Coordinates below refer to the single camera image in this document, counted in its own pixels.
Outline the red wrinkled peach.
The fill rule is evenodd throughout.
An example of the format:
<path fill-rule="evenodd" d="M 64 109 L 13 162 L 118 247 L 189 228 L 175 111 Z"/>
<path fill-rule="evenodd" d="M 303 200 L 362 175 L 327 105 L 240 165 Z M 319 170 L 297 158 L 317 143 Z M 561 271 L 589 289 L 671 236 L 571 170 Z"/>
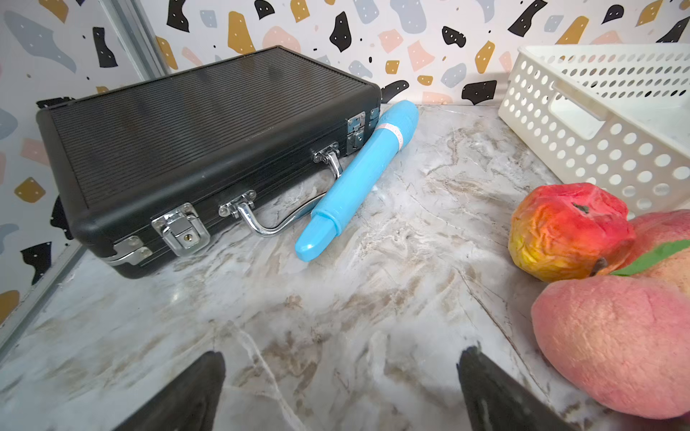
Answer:
<path fill-rule="evenodd" d="M 607 274 L 634 246 L 636 233 L 627 217 L 621 199 L 593 184 L 541 186 L 511 217 L 510 257 L 548 283 Z"/>

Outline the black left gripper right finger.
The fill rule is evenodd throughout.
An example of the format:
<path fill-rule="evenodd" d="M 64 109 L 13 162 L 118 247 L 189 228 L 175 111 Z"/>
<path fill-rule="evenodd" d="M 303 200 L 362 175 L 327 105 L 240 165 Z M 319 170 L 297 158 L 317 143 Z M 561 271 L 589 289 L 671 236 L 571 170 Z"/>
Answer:
<path fill-rule="evenodd" d="M 571 426 L 497 366 L 477 346 L 456 364 L 474 430 L 570 430 Z"/>

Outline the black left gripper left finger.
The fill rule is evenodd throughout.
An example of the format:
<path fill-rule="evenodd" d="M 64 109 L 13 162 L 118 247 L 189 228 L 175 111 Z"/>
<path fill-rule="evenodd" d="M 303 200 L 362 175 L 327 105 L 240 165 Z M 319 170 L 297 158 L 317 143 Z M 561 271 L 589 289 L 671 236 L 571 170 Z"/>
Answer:
<path fill-rule="evenodd" d="M 116 429 L 211 430 L 225 378 L 223 355 L 208 351 Z"/>

